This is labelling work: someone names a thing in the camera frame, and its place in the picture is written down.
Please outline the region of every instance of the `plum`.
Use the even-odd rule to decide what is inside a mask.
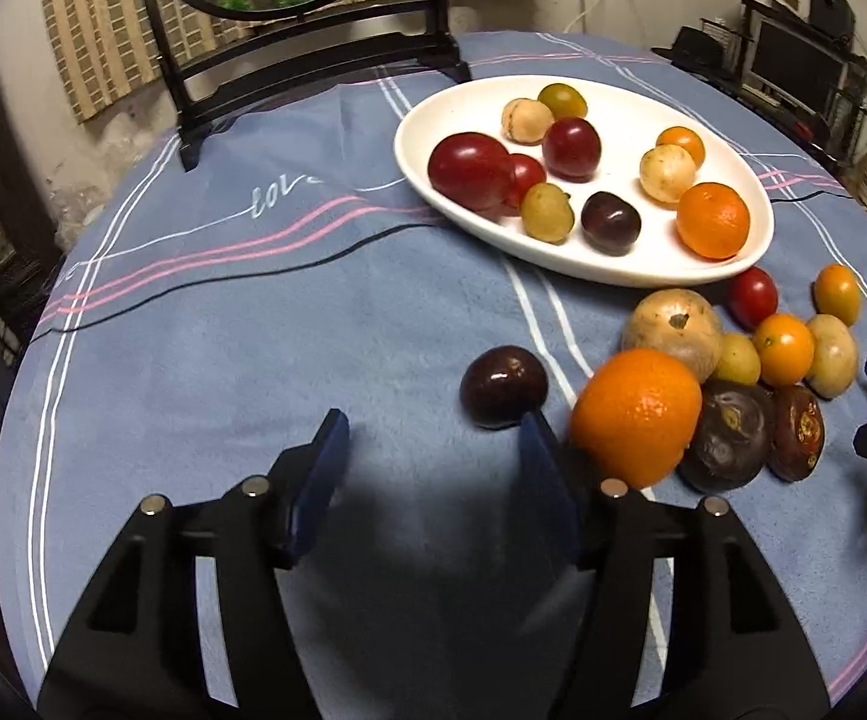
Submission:
[[[473,424],[499,430],[544,405],[549,389],[547,371],[536,356],[519,346],[497,346],[467,367],[460,405]]]
[[[482,132],[458,132],[437,143],[427,176],[433,189],[471,211],[489,211],[514,193],[513,157]]]
[[[568,181],[589,181],[603,156],[600,136],[586,119],[558,119],[542,145],[547,170]]]
[[[597,251],[619,257],[640,237],[643,221],[630,203],[609,191],[591,194],[580,214],[583,237]]]

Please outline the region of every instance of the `yellow tomato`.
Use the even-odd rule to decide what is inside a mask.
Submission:
[[[814,337],[803,322],[789,314],[773,314],[763,319],[753,336],[763,372],[769,386],[796,384],[809,373],[814,363]]]
[[[814,282],[817,314],[830,314],[847,327],[859,319],[862,295],[854,271],[843,265],[828,265]]]
[[[696,162],[696,170],[700,170],[707,159],[707,148],[703,145],[700,136],[687,127],[670,127],[661,132],[660,137],[657,138],[657,146],[666,145],[686,148],[686,153],[689,153]]]

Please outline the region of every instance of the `orange fruit on plate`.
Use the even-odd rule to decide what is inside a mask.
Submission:
[[[831,314],[847,327],[859,319],[862,295],[854,271],[843,265],[828,265],[814,281],[814,302],[819,314]]]
[[[656,349],[630,349],[588,381],[569,420],[569,437],[604,474],[640,490],[683,459],[702,405],[689,367]]]
[[[790,314],[763,319],[753,336],[760,356],[761,378],[769,386],[796,384],[814,364],[814,336]]]
[[[700,136],[689,127],[670,127],[660,133],[657,138],[657,146],[681,146],[694,158],[696,170],[703,167],[707,159],[707,147],[703,145]]]
[[[691,250],[709,260],[726,260],[750,237],[750,209],[724,184],[696,184],[676,210],[676,230]]]

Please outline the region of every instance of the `round table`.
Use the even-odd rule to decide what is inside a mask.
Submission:
[[[602,81],[722,134],[775,201],[763,266],[781,310],[811,316],[814,276],[852,266],[867,355],[867,214],[769,124],[609,40],[504,32],[461,44],[476,77]],[[545,414],[562,432],[643,293],[507,258],[420,200],[393,135],[450,83],[379,70],[247,114],[206,141],[189,173],[166,137],[86,229],[38,327],[60,332],[27,353],[0,442],[0,601],[31,695],[140,498],[214,498],[310,440],[336,407],[353,426],[350,469],[315,549],[281,576],[324,717],[545,716],[588,580],[542,541],[516,432],[470,426],[457,386],[486,348],[534,349],[551,373]],[[867,668],[867,461],[851,447],[867,381],[823,410],[827,448],[811,479],[765,472],[727,497],[836,700]],[[698,499],[675,475],[655,491]],[[211,566],[200,568],[208,681],[231,701]],[[655,592],[668,607],[663,562]],[[648,632],[641,698],[658,689],[667,625]]]

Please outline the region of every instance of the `tangerine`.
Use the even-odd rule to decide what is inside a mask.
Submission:
[[[683,459],[702,406],[689,367],[656,349],[630,349],[588,381],[569,420],[569,437],[604,474],[641,490]]]
[[[750,236],[750,209],[724,184],[696,184],[680,199],[676,230],[684,244],[701,257],[726,260],[737,254]]]
[[[796,384],[814,364],[814,336],[797,317],[773,314],[753,336],[760,356],[761,377],[769,386]]]

